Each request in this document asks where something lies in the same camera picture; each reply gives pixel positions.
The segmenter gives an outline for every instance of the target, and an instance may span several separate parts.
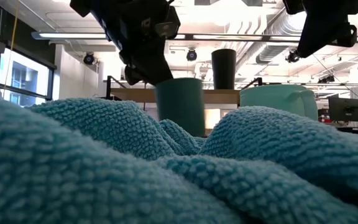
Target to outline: blue towel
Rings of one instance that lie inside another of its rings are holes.
[[[132,102],[0,101],[0,223],[358,224],[358,135],[250,107],[200,139]]]

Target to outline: ceiling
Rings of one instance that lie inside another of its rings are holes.
[[[196,6],[195,1],[197,0],[173,2],[181,20],[180,33],[262,34],[276,14],[282,12],[282,16],[288,16],[282,11],[282,0],[266,0],[262,7],[248,7],[241,0],[220,0],[210,6]],[[20,0],[20,3],[19,19],[38,31],[104,32],[92,15],[80,17],[69,7],[67,0]],[[0,0],[0,6],[13,13],[16,1]],[[304,16],[297,14],[290,20],[292,23],[297,23],[296,26],[300,26],[301,29],[304,19]],[[358,29],[358,15],[351,16],[350,21]],[[79,45],[81,48],[87,45],[111,45],[111,43],[107,40],[78,40],[68,45],[67,51],[77,49],[77,52],[78,48],[73,48],[73,45]],[[317,83],[320,77],[328,74],[319,61],[334,72],[341,82],[348,82],[351,69],[357,69],[358,44],[351,49],[327,46],[316,52],[314,56],[288,64],[285,56],[289,49],[294,47],[281,46],[280,53],[275,55],[270,63],[263,65],[256,64],[255,56],[266,46],[257,47],[250,42],[170,41],[165,50],[172,70],[190,71],[176,76],[196,75],[202,76],[206,81],[212,81],[211,72],[201,72],[200,68],[210,68],[208,60],[211,60],[211,52],[220,48],[232,48],[237,51],[236,78],[239,82],[249,82],[255,77],[263,77],[266,82]],[[196,49],[197,61],[187,62],[186,53],[189,48]],[[117,52],[104,52],[100,54],[100,59],[109,60],[114,54]]]

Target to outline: computer monitor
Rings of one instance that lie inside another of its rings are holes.
[[[331,121],[357,121],[358,99],[328,98]]]

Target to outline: wooden shelf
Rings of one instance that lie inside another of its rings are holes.
[[[239,90],[203,90],[206,104],[240,104]],[[111,94],[137,103],[155,103],[153,89],[112,88]]]

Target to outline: teal cup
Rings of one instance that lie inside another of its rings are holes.
[[[205,134],[203,83],[196,78],[174,78],[155,86],[158,116],[169,119],[195,137]]]
[[[318,120],[313,91],[300,85],[265,85],[242,90],[240,106],[267,106]]]

